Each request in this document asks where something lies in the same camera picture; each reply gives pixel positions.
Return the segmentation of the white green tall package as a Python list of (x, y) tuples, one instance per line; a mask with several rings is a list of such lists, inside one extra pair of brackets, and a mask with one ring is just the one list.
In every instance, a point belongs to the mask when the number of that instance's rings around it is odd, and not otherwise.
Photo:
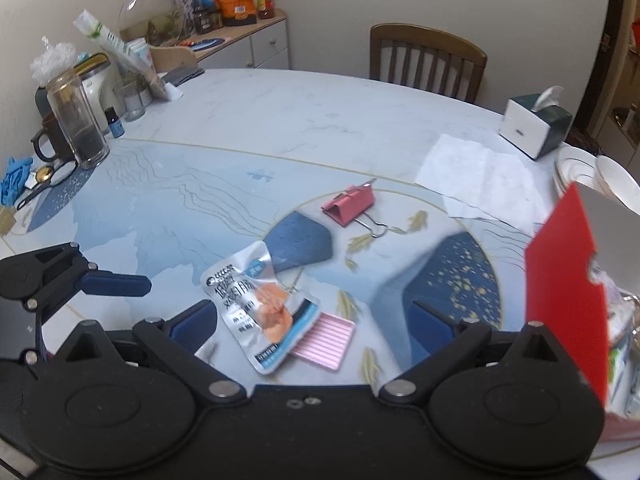
[(171, 100), (165, 81), (157, 75), (156, 71), (90, 12), (83, 10), (74, 21), (74, 25), (84, 36), (94, 41), (107, 53), (114, 55), (127, 70), (142, 76), (154, 96), (164, 101)]

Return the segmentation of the pink ribbed tray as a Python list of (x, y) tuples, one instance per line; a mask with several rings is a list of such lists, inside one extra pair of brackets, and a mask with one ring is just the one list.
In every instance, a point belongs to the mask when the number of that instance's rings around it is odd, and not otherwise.
[(337, 372), (346, 356), (356, 324), (322, 312), (312, 329), (296, 344), (292, 356)]

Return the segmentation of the dark brown mug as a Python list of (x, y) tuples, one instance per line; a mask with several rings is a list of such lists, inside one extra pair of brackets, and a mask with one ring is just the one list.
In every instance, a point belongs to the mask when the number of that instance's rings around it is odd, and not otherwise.
[(32, 148), (43, 162), (65, 162), (75, 155), (53, 113), (44, 116), (40, 130), (32, 137)]

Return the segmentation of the brown wooden chair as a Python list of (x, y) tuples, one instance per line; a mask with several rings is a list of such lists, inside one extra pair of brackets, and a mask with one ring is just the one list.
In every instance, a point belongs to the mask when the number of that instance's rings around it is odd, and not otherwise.
[(473, 104), (487, 61), (476, 44), (443, 30), (404, 23), (370, 29), (373, 80)]

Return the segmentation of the blue glove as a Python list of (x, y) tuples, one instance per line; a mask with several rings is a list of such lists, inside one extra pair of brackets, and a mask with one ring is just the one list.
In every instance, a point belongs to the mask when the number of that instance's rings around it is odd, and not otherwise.
[(15, 159), (9, 157), (6, 163), (6, 174), (1, 181), (1, 205), (11, 207), (23, 188), (32, 168), (32, 158)]

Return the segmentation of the white paper napkin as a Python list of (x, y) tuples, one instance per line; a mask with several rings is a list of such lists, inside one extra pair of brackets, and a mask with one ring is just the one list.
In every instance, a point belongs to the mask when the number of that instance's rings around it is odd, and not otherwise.
[(551, 212), (518, 156), (446, 134), (425, 156), (416, 184), (529, 235)]

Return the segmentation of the white wooden sideboard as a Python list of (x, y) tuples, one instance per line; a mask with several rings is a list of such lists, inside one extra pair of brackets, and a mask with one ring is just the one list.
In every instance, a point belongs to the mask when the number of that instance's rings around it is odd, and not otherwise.
[(289, 70), (288, 17), (277, 9), (276, 15), (256, 24), (223, 27), (206, 35), (188, 38), (190, 44), (202, 44), (207, 40), (221, 39), (221, 44), (195, 51), (179, 44), (175, 47), (150, 47), (152, 61), (159, 73), (183, 65), (198, 65), (203, 70), (218, 68), (264, 68), (265, 70)]

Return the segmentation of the small blue dropper bottle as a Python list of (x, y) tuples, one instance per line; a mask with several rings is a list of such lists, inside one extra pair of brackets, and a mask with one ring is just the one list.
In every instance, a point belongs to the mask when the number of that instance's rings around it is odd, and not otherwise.
[(122, 121), (120, 120), (114, 107), (107, 107), (104, 110), (104, 115), (113, 138), (121, 138), (125, 134), (125, 128), (122, 125)]

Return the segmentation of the small drinking glass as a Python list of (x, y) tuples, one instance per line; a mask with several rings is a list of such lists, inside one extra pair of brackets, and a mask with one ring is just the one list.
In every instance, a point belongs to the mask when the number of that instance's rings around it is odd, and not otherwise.
[(137, 81), (129, 81), (116, 88), (116, 94), (124, 107), (126, 122), (135, 122), (145, 114), (145, 107), (138, 88)]

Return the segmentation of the pink binder clip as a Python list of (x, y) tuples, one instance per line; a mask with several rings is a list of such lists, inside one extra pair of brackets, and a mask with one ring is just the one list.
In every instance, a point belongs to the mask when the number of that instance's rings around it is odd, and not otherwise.
[(321, 206), (322, 212), (341, 228), (357, 223), (365, 228), (372, 238), (384, 236), (390, 227), (386, 223), (374, 220), (369, 214), (369, 210), (375, 204), (373, 193), (375, 181), (376, 179), (373, 178), (363, 184), (345, 188)]

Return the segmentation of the silver blue fish packet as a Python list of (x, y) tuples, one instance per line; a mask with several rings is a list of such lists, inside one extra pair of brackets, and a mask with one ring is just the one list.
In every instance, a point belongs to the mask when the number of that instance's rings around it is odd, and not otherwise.
[(314, 298), (281, 286), (261, 240), (211, 266), (201, 284), (247, 361), (262, 375), (273, 373), (320, 318)]

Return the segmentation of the red cardboard box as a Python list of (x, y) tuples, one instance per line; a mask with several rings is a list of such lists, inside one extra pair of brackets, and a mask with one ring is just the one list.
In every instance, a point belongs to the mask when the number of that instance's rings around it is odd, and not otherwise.
[(623, 292), (639, 295), (638, 214), (573, 183), (525, 249), (525, 318), (547, 325), (588, 379), (605, 407), (602, 439), (637, 439), (638, 420), (622, 412), (630, 365), (617, 392), (608, 393), (608, 312), (605, 288), (592, 278), (593, 263)]

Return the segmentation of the white green tissue box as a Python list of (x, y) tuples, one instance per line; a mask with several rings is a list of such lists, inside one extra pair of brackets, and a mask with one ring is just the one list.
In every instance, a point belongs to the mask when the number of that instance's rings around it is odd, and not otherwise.
[(561, 86), (514, 96), (506, 104), (498, 133), (530, 159), (555, 150), (566, 138), (573, 115), (560, 105)]

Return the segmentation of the red lid jar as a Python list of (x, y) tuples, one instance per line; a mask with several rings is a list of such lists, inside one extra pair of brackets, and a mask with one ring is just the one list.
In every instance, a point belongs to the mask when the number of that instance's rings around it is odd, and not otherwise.
[(260, 20), (269, 20), (276, 15), (274, 0), (256, 0), (256, 10)]

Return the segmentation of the glass jar with dark contents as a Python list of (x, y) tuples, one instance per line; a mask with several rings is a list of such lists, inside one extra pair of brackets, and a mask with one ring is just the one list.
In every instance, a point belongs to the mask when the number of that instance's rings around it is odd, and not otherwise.
[(73, 67), (52, 78), (46, 89), (52, 112), (78, 165), (85, 170), (98, 166), (110, 150)]

